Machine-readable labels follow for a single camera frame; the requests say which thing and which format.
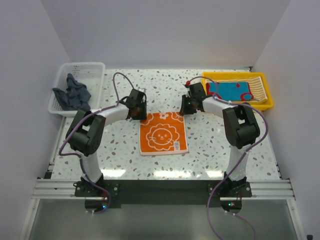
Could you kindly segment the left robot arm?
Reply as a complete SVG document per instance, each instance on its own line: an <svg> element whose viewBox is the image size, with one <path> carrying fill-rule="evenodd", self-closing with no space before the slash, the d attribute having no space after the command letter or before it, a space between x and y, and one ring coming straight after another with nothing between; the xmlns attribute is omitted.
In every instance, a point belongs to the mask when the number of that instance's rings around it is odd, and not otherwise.
<svg viewBox="0 0 320 240"><path fill-rule="evenodd" d="M92 196L103 193L103 174L99 168L97 151L104 129L122 120L146 120L147 96L144 92L132 89L128 96L117 100L115 105L77 111L65 137L63 146L69 145L73 155L79 158L82 179L87 182L86 190Z"/></svg>

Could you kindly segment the orange white patterned cloth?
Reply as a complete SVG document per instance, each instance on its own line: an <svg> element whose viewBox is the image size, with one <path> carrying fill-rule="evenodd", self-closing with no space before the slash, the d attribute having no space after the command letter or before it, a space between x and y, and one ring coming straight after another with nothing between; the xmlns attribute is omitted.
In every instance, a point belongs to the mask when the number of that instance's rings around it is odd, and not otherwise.
<svg viewBox="0 0 320 240"><path fill-rule="evenodd" d="M143 156L188 152L185 119L178 112L155 112L140 121L139 148Z"/></svg>

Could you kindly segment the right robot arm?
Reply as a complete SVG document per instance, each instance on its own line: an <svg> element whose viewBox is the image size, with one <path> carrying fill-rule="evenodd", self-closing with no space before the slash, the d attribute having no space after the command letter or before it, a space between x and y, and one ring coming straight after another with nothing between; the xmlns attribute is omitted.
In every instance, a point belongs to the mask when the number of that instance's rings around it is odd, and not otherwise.
<svg viewBox="0 0 320 240"><path fill-rule="evenodd" d="M247 181L246 166L248 150L260 136L260 128L253 109L248 104L236 104L221 99L216 93L207 95L203 85L187 81L184 85L187 94L182 95L179 114L192 115L197 111L210 113L223 119L224 132L230 144L230 156L225 180L222 182L223 192L227 196L235 196L241 185Z"/></svg>

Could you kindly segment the yellow striped Doraemon towel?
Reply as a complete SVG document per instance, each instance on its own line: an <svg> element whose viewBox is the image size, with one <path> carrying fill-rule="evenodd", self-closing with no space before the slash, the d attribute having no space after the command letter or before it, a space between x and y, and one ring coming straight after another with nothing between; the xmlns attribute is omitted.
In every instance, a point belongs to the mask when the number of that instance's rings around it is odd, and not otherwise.
<svg viewBox="0 0 320 240"><path fill-rule="evenodd" d="M213 81L210 81L207 79L204 84L205 90L206 90L207 82L213 82L215 84L220 82L247 82L249 84L249 87L250 87L251 93L253 94L254 99L246 102L262 104L268 99L265 88L263 86L262 78L260 76L240 78L240 79L225 79L225 80L217 79Z"/></svg>

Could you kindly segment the red patterned towel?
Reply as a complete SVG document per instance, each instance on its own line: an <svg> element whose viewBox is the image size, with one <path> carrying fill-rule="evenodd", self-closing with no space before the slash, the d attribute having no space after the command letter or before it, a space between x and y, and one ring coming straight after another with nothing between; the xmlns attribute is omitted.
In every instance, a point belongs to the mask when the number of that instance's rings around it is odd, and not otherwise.
<svg viewBox="0 0 320 240"><path fill-rule="evenodd" d="M221 100L232 102L245 102L254 99L247 82L207 82L205 84L207 95L213 95Z"/></svg>

